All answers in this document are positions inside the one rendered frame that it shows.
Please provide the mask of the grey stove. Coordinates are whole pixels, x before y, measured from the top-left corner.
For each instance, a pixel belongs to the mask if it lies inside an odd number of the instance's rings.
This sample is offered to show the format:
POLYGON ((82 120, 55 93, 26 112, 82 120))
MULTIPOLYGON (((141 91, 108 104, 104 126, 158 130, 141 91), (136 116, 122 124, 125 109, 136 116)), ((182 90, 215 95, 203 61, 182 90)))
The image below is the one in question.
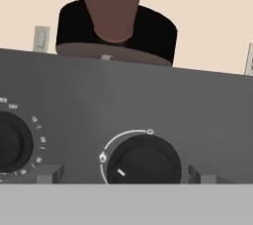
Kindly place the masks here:
POLYGON ((169 142, 190 166, 253 184, 253 77, 0 49, 0 112, 34 140, 29 162, 0 184, 37 184, 62 165, 60 184, 108 184, 114 150, 132 136, 169 142))

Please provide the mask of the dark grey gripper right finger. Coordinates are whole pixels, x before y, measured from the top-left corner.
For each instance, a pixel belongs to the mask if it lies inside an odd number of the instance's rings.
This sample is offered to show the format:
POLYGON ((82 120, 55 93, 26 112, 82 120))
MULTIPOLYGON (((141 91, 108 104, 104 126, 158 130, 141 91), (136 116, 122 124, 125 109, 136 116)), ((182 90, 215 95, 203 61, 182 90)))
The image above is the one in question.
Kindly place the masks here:
POLYGON ((190 166, 188 169, 190 184, 226 184, 227 180, 219 177, 209 167, 190 166))

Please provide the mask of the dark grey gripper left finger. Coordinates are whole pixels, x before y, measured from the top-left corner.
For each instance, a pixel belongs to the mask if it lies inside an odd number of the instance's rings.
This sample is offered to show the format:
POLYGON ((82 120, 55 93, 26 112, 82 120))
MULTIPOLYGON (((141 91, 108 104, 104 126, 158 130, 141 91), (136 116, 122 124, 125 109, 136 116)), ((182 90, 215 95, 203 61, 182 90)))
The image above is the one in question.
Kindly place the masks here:
POLYGON ((64 174, 62 165, 41 165, 37 171, 38 184, 58 184, 64 174))

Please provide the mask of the black stove timer knob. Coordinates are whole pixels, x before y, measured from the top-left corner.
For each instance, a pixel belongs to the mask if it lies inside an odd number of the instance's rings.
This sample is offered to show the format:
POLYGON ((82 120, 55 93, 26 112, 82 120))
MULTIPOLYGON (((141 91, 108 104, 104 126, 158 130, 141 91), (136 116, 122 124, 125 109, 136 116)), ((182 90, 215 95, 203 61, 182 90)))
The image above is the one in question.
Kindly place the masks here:
POLYGON ((34 150, 34 140, 25 122, 10 112, 0 112, 0 172, 23 168, 34 150))

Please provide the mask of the white wall outlet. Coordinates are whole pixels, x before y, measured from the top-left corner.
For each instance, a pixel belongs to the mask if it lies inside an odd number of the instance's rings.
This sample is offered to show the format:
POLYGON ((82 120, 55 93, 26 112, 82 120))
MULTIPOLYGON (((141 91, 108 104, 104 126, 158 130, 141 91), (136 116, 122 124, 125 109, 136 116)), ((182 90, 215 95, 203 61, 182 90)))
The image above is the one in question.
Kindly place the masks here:
POLYGON ((244 74, 253 76, 253 42, 249 43, 244 74))
POLYGON ((47 53, 49 43, 50 27, 35 26, 34 52, 47 53))

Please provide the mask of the black stove burner knob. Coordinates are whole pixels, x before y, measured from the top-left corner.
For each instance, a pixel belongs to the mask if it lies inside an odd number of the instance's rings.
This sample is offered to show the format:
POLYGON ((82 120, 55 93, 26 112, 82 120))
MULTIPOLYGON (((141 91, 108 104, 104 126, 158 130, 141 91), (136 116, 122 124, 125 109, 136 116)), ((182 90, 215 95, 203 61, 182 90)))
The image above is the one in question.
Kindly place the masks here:
POLYGON ((177 151, 155 135, 128 138, 114 150, 107 166, 109 184, 178 184, 181 179, 177 151))

